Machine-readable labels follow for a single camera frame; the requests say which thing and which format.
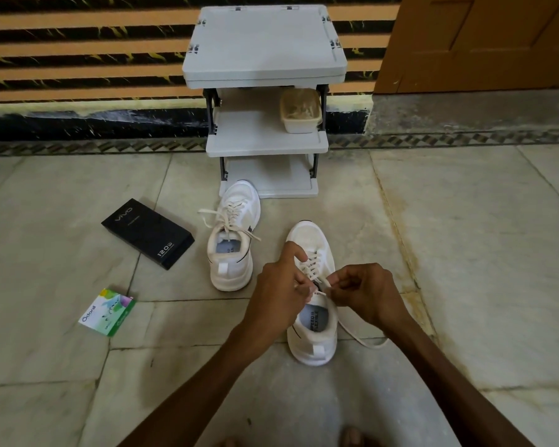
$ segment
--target white shelf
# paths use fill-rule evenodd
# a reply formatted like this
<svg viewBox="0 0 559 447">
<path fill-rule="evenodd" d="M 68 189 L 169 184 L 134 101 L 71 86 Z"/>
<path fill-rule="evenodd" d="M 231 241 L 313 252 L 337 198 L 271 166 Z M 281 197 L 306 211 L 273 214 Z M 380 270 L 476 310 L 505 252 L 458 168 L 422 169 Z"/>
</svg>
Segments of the white shelf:
<svg viewBox="0 0 559 447">
<path fill-rule="evenodd" d="M 227 158 L 228 180 L 223 180 L 219 195 L 237 180 L 248 180 L 261 199 L 306 198 L 319 193 L 316 179 L 311 178 L 311 157 L 306 155 L 276 157 Z"/>
<path fill-rule="evenodd" d="M 197 88 L 339 83 L 346 56 L 322 5 L 201 9 L 182 66 Z"/>
<path fill-rule="evenodd" d="M 288 133 L 280 117 L 281 88 L 220 89 L 213 110 L 216 134 L 207 138 L 209 157 L 323 154 L 325 132 Z"/>
</svg>

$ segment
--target striped wall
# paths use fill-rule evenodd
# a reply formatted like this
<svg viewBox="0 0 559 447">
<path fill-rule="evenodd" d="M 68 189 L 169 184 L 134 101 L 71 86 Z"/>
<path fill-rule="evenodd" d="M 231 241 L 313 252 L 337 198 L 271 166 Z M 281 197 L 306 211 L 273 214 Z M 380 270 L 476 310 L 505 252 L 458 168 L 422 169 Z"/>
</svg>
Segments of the striped wall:
<svg viewBox="0 0 559 447">
<path fill-rule="evenodd" d="M 348 59 L 330 94 L 372 93 L 400 1 L 0 0 L 0 105 L 182 98 L 198 108 L 182 63 L 210 5 L 326 5 Z"/>
</svg>

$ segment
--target bare foot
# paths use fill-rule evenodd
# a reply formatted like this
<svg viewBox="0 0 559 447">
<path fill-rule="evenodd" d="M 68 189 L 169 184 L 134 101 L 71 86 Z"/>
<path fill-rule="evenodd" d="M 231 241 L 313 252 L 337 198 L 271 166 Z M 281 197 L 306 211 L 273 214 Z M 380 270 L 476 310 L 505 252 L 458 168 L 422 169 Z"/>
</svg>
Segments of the bare foot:
<svg viewBox="0 0 559 447">
<path fill-rule="evenodd" d="M 240 447 L 240 444 L 235 437 L 229 437 L 219 444 L 216 444 L 215 447 Z"/>
<path fill-rule="evenodd" d="M 383 445 L 363 435 L 358 428 L 348 427 L 342 432 L 340 447 L 383 447 Z"/>
</svg>

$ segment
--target wooden door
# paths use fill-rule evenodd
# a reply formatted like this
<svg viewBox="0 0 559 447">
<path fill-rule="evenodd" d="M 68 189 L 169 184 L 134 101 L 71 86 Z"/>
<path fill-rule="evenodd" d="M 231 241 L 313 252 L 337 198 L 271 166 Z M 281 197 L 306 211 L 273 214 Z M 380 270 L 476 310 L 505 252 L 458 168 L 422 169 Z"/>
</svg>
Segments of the wooden door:
<svg viewBox="0 0 559 447">
<path fill-rule="evenodd" d="M 403 0 L 375 92 L 559 88 L 559 0 Z"/>
</svg>

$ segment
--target green and white box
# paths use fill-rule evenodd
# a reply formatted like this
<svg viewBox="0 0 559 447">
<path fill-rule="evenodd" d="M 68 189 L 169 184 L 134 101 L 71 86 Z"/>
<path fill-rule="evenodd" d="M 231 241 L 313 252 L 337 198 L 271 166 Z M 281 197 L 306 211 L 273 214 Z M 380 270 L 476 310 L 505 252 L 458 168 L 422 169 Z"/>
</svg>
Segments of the green and white box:
<svg viewBox="0 0 559 447">
<path fill-rule="evenodd" d="M 111 337 L 133 306 L 133 298 L 105 288 L 79 319 L 79 323 Z"/>
</svg>

